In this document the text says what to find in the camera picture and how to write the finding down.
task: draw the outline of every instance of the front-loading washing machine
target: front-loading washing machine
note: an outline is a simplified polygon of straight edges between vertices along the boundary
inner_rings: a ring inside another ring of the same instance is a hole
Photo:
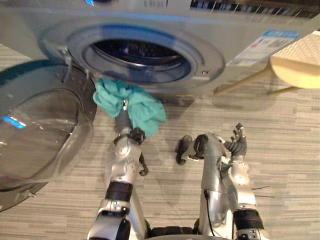
[[[70,169],[93,135],[93,80],[201,95],[319,28],[318,0],[0,0],[0,211]]]

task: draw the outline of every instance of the wooden chair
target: wooden chair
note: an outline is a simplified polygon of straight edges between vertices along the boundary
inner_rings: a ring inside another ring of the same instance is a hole
[[[214,96],[230,92],[268,76],[276,76],[291,85],[287,88],[271,91],[268,95],[303,88],[320,89],[320,31],[315,31],[277,52],[269,58],[268,64],[263,70],[215,91]]]

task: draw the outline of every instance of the sticker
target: sticker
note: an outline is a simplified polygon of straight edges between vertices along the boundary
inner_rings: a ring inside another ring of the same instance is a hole
[[[144,0],[145,8],[166,9],[168,7],[168,0]]]
[[[227,66],[249,67],[277,52],[299,37],[297,31],[268,30],[238,54]]]

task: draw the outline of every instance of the teal cloth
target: teal cloth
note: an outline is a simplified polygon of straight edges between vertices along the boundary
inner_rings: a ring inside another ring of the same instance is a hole
[[[141,87],[129,85],[122,80],[100,78],[95,83],[94,102],[110,117],[118,116],[123,100],[128,100],[128,114],[134,128],[144,131],[146,137],[158,131],[158,122],[166,122],[166,112],[158,99],[149,95]]]

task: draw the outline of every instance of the gray patterned floor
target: gray patterned floor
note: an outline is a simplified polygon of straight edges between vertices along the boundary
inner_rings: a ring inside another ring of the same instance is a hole
[[[0,45],[0,68],[28,61]],[[237,122],[246,127],[253,187],[265,227],[274,240],[320,239],[320,92],[303,89],[266,96],[284,87],[276,79],[223,96],[165,100],[168,117],[142,150],[149,167],[136,184],[152,227],[193,226],[199,214],[203,164],[175,163],[185,134],[214,131],[228,137]],[[100,108],[90,148],[67,176],[50,182],[22,204],[0,213],[1,240],[84,240],[104,196],[106,149],[116,136],[114,121]]]

